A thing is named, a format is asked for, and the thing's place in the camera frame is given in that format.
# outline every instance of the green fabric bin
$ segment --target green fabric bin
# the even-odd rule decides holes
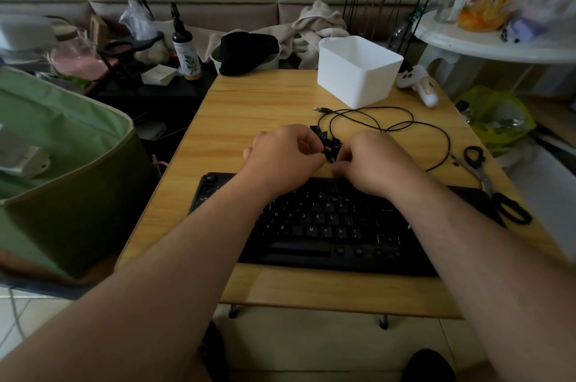
[[[157,181],[132,120],[3,66],[0,124],[51,159],[35,178],[0,172],[0,249],[79,278],[121,248]]]

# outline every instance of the black keyboard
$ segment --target black keyboard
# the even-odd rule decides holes
[[[203,176],[190,212],[233,176],[231,173]],[[505,227],[484,191],[449,188]],[[296,191],[268,204],[238,261],[437,276],[410,225],[388,200],[364,194],[345,179],[332,178],[310,178]]]

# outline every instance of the forearm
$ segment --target forearm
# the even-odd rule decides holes
[[[0,364],[0,379],[148,380],[165,378],[167,368],[178,372],[269,201],[256,188],[232,179],[145,255],[27,339]]]
[[[415,175],[406,184],[388,196],[411,224],[500,374],[511,380],[574,380],[572,273],[430,175]]]

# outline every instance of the hand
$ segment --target hand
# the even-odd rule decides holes
[[[252,147],[244,149],[240,174],[261,182],[269,190],[270,201],[302,186],[326,163],[324,146],[318,136],[303,124],[280,126],[260,132]]]
[[[364,130],[342,145],[332,173],[366,194],[388,196],[423,171],[389,134]]]

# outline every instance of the shoe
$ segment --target shoe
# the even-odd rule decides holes
[[[452,382],[456,374],[437,351],[422,349],[412,355],[402,372],[400,382]]]
[[[199,351],[212,382],[228,382],[224,340],[213,321],[206,329]]]

